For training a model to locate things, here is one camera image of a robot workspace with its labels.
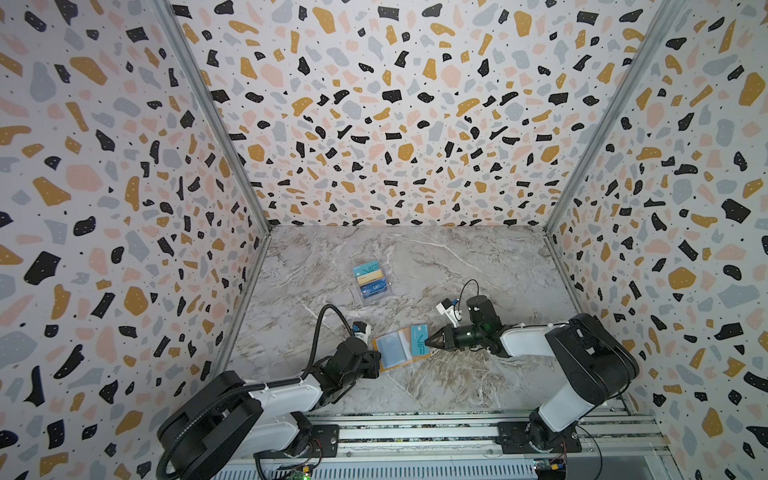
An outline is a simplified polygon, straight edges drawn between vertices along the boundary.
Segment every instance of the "terrazzo wall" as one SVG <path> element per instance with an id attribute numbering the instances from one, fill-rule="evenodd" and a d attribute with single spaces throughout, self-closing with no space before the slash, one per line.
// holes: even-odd
<path id="1" fill-rule="evenodd" d="M 766 45 L 763 0 L 684 9 L 553 236 L 690 479 L 768 477 Z"/>
<path id="2" fill-rule="evenodd" d="M 546 221 L 659 5 L 171 3 L 273 225 Z"/>
<path id="3" fill-rule="evenodd" d="M 251 212 L 146 2 L 2 2 L 0 74 L 0 478 L 152 478 Z"/>

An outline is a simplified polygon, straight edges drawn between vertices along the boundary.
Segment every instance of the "terrazzo patterned wallpaper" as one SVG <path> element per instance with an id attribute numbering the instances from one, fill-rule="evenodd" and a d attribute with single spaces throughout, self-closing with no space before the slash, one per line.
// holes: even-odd
<path id="1" fill-rule="evenodd" d="M 171 3 L 273 225 L 545 221 L 659 5 Z"/>
<path id="2" fill-rule="evenodd" d="M 0 478 L 153 478 L 255 263 L 146 2 L 0 5 Z"/>
<path id="3" fill-rule="evenodd" d="M 766 45 L 764 0 L 684 10 L 554 235 L 690 479 L 768 477 Z"/>

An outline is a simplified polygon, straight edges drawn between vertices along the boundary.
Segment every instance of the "marble table surface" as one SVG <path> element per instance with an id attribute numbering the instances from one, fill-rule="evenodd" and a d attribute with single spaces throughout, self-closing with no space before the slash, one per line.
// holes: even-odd
<path id="1" fill-rule="evenodd" d="M 372 260 L 382 264 L 392 294 L 364 306 L 352 268 Z M 559 322 L 575 313 L 536 227 L 277 227 L 229 368 L 257 381 L 301 372 L 325 303 L 338 306 L 350 324 L 366 321 L 371 338 L 422 323 L 432 333 L 448 323 L 435 305 L 457 298 L 471 278 L 503 323 Z M 464 298 L 475 293 L 472 283 Z M 339 318 L 327 312 L 316 358 L 332 355 L 345 336 Z M 533 409 L 565 382 L 561 372 L 548 357 L 435 351 L 359 380 L 322 412 Z"/>

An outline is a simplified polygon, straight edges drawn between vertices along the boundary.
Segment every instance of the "black mounting plate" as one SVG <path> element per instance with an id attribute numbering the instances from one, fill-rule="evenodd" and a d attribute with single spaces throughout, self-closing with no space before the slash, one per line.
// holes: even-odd
<path id="1" fill-rule="evenodd" d="M 320 448 L 323 450 L 323 458 L 336 457 L 336 451 L 339 449 L 339 426 L 312 425 L 312 432 L 310 433 L 312 458 L 320 458 L 320 450 L 317 448 L 317 442 L 315 442 L 315 440 L 320 442 Z M 297 458 L 289 457 L 280 451 L 261 452 L 261 458 L 291 458 L 292 460 L 297 460 Z"/>
<path id="2" fill-rule="evenodd" d="M 528 422 L 499 422 L 496 425 L 498 426 L 496 443 L 502 446 L 503 453 L 541 453 L 528 443 L 528 434 L 525 432 Z M 581 451 L 581 442 L 578 439 L 565 436 L 565 448 L 568 453 L 579 453 Z M 550 453 L 562 452 L 562 446 L 558 445 Z"/>

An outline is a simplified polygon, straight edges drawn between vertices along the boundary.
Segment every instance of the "metal corner post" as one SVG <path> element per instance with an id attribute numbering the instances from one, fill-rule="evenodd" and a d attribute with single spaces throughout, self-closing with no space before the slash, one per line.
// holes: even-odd
<path id="1" fill-rule="evenodd" d="M 554 206 L 552 213 L 547 219 L 545 233 L 549 236 L 554 232 L 554 229 L 560 223 L 561 218 L 568 211 L 568 206 L 571 200 L 576 196 L 581 182 L 584 180 L 584 176 L 590 170 L 594 164 L 595 159 L 600 154 L 600 148 L 605 142 L 611 129 L 616 124 L 616 120 L 619 115 L 632 99 L 632 93 L 635 88 L 640 84 L 640 80 L 650 67 L 651 62 L 658 51 L 659 46 L 664 41 L 664 36 L 672 29 L 673 23 L 677 20 L 683 7 L 688 3 L 688 0 L 663 0 L 661 7 L 650 21 L 650 27 L 645 39 L 640 44 L 640 48 L 637 50 L 637 55 L 634 56 L 632 64 L 627 69 L 627 74 L 624 76 L 624 80 L 616 90 L 611 103 L 608 104 L 608 108 L 605 114 L 598 123 L 598 128 L 594 132 L 594 136 L 589 140 L 587 148 L 584 149 L 584 154 L 581 155 L 581 159 L 576 164 L 576 168 L 571 172 L 568 182 L 563 188 L 563 192 L 560 195 L 557 205 Z"/>
<path id="2" fill-rule="evenodd" d="M 168 3 L 167 0 L 151 0 L 151 5 L 154 10 L 155 18 L 160 23 L 160 27 L 162 28 L 174 55 L 176 55 L 181 70 L 189 82 L 192 94 L 197 99 L 197 103 L 200 105 L 210 129 L 214 133 L 214 137 L 223 150 L 223 155 L 230 165 L 230 170 L 235 176 L 235 181 L 243 191 L 243 195 L 246 198 L 246 202 L 248 202 L 248 207 L 253 214 L 256 224 L 259 226 L 260 230 L 263 231 L 265 236 L 269 235 L 270 224 L 266 221 L 259 198 L 253 192 L 253 188 L 248 180 L 248 175 L 243 169 L 243 165 L 238 161 L 240 157 L 235 150 L 232 140 L 230 140 L 230 135 L 227 133 L 227 129 L 211 99 L 210 93 L 205 87 L 203 77 L 200 74 L 200 69 L 197 67 L 197 63 L 194 60 L 189 44 L 184 40 L 184 34 L 182 33 L 178 22 L 176 22 L 176 15 L 174 15 L 170 3 Z"/>
<path id="3" fill-rule="evenodd" d="M 229 325 L 229 331 L 225 335 L 223 345 L 216 356 L 212 371 L 213 375 L 211 376 L 211 378 L 213 378 L 227 369 L 227 364 L 230 361 L 235 342 L 237 341 L 237 334 L 240 331 L 240 326 L 243 324 L 251 296 L 253 295 L 253 289 L 256 286 L 261 271 L 261 266 L 266 258 L 266 251 L 269 248 L 271 240 L 271 227 L 266 221 L 259 198 L 256 196 L 256 193 L 250 185 L 248 175 L 243 169 L 243 165 L 238 160 L 240 156 L 235 150 L 232 140 L 227 133 L 227 129 L 224 126 L 224 122 L 219 116 L 219 112 L 214 106 L 210 93 L 205 87 L 203 78 L 200 74 L 200 69 L 197 67 L 197 63 L 194 60 L 189 44 L 184 40 L 184 34 L 176 21 L 176 16 L 171 9 L 170 3 L 167 0 L 151 0 L 150 5 L 155 18 L 160 24 L 160 27 L 170 44 L 171 51 L 179 62 L 184 77 L 189 82 L 192 95 L 197 99 L 197 103 L 200 105 L 200 109 L 213 132 L 215 140 L 221 146 L 223 155 L 227 159 L 230 171 L 234 175 L 238 187 L 243 191 L 243 196 L 245 197 L 252 213 L 252 217 L 256 222 L 256 228 L 259 230 L 262 237 L 261 244 L 257 250 L 256 261 L 251 267 L 250 278 L 248 278 L 245 287 L 243 288 L 242 301 L 240 301 L 235 309 L 233 319 Z"/>

